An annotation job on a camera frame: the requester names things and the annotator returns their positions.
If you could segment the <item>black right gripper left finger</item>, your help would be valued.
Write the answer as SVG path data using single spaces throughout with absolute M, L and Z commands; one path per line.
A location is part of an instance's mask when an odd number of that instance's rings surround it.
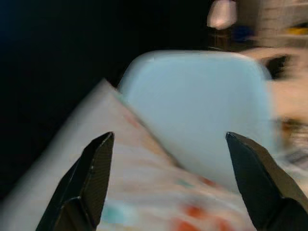
M 114 133 L 93 139 L 60 180 L 36 231 L 96 231 L 108 190 Z

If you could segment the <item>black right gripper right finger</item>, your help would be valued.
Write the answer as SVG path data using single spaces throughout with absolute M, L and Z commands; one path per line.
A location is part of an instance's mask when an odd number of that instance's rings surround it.
M 257 231 L 308 231 L 308 197 L 267 149 L 227 132 L 239 192 Z

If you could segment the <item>white pillow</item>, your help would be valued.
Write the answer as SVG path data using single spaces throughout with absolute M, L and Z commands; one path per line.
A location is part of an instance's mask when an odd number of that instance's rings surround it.
M 109 131 L 115 141 L 97 231 L 256 231 L 242 199 L 179 168 L 106 81 L 0 205 L 0 231 L 35 231 L 61 178 L 93 139 Z

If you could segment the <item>white plastic chair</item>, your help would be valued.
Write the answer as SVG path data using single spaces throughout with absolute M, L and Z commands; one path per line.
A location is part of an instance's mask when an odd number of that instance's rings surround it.
M 123 102 L 185 169 L 238 192 L 227 132 L 277 150 L 270 75 L 238 53 L 155 51 L 119 83 Z

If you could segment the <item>white blurry lampshade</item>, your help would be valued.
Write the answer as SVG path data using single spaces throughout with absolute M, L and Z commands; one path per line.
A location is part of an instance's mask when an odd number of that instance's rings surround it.
M 231 27 L 237 21 L 237 6 L 234 0 L 214 0 L 207 17 L 207 26 L 216 30 Z

